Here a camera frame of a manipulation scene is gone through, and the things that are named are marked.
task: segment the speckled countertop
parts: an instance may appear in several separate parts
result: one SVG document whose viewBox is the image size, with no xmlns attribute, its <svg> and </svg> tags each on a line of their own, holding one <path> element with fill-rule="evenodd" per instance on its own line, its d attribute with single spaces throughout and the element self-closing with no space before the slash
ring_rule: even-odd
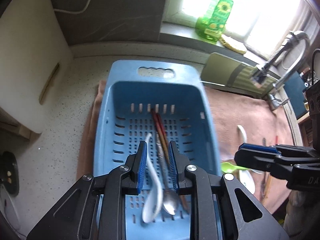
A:
<svg viewBox="0 0 320 240">
<path fill-rule="evenodd" d="M 85 120 L 93 103 L 96 86 L 107 79 L 111 65 L 119 59 L 159 60 L 203 65 L 180 60 L 142 56 L 95 56 L 73 60 L 52 107 L 47 111 L 42 134 L 30 142 L 0 130 L 0 152 L 11 151 L 17 157 L 20 192 L 13 198 L 25 235 L 73 185 Z"/>
</svg>

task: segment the window sill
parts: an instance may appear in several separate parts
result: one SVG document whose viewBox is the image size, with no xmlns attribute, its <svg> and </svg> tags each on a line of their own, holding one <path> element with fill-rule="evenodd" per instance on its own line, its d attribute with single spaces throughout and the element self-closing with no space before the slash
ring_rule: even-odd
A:
<svg viewBox="0 0 320 240">
<path fill-rule="evenodd" d="M 217 52 L 252 66 L 264 64 L 266 62 L 263 58 L 255 55 L 249 50 L 244 55 L 241 55 L 225 48 L 219 41 L 217 41 L 215 44 L 207 42 L 195 33 L 194 28 L 178 24 L 163 22 L 160 28 L 159 42 L 196 49 L 207 53 Z M 270 70 L 278 75 L 276 68 L 272 67 Z"/>
</svg>

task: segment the chrome faucet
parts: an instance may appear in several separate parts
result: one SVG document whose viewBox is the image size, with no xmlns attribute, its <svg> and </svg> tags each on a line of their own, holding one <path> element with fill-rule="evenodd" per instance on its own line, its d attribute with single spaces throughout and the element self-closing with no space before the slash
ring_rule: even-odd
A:
<svg viewBox="0 0 320 240">
<path fill-rule="evenodd" d="M 289 99 L 285 99 L 281 101 L 280 99 L 277 99 L 275 97 L 275 93 L 279 88 L 281 88 L 284 83 L 291 77 L 293 73 L 295 73 L 300 65 L 303 63 L 305 59 L 305 55 L 307 50 L 310 47 L 310 40 L 308 35 L 303 31 L 295 31 L 290 32 L 284 42 L 281 44 L 281 46 L 276 50 L 276 52 L 271 56 L 271 58 L 262 66 L 257 65 L 257 69 L 255 69 L 251 75 L 251 81 L 256 87 L 261 87 L 264 82 L 266 81 L 268 75 L 268 70 L 271 67 L 271 65 L 280 57 L 280 55 L 285 52 L 293 49 L 295 46 L 299 44 L 301 40 L 305 41 L 305 47 L 300 53 L 299 57 L 296 59 L 296 61 L 290 66 L 290 68 L 287 70 L 287 72 L 275 83 L 272 84 L 272 89 L 269 91 L 267 95 L 267 100 L 270 105 L 271 111 L 276 110 L 278 107 L 283 106 L 286 104 Z"/>
</svg>

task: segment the yellow sponge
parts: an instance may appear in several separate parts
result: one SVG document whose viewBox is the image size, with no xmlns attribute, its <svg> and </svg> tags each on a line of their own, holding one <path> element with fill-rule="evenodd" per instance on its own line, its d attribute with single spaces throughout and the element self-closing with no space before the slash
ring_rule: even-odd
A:
<svg viewBox="0 0 320 240">
<path fill-rule="evenodd" d="M 236 41 L 235 39 L 228 37 L 224 34 L 221 35 L 219 41 L 223 46 L 237 53 L 245 54 L 247 52 L 247 48 L 243 43 Z"/>
</svg>

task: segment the blue plastic basket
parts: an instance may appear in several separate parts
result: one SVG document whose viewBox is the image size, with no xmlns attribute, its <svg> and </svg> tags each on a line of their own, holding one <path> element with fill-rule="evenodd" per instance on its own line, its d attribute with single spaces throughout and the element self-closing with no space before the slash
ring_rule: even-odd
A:
<svg viewBox="0 0 320 240">
<path fill-rule="evenodd" d="M 170 69 L 174 75 L 171 78 L 141 76 L 138 73 L 141 67 Z M 119 60 L 112 65 L 101 105 L 94 151 L 94 176 L 107 174 L 123 164 L 129 154 L 136 153 L 139 141 L 151 132 L 153 137 L 148 150 L 162 181 L 150 108 L 158 109 L 168 140 L 176 141 L 179 151 L 187 155 L 191 163 L 208 173 L 220 174 L 210 107 L 196 70 L 175 63 Z M 153 223 L 142 222 L 142 208 L 150 186 L 146 171 L 141 194 L 126 196 L 127 240 L 189 239 L 190 215 L 181 206 L 175 216 L 162 210 Z"/>
</svg>

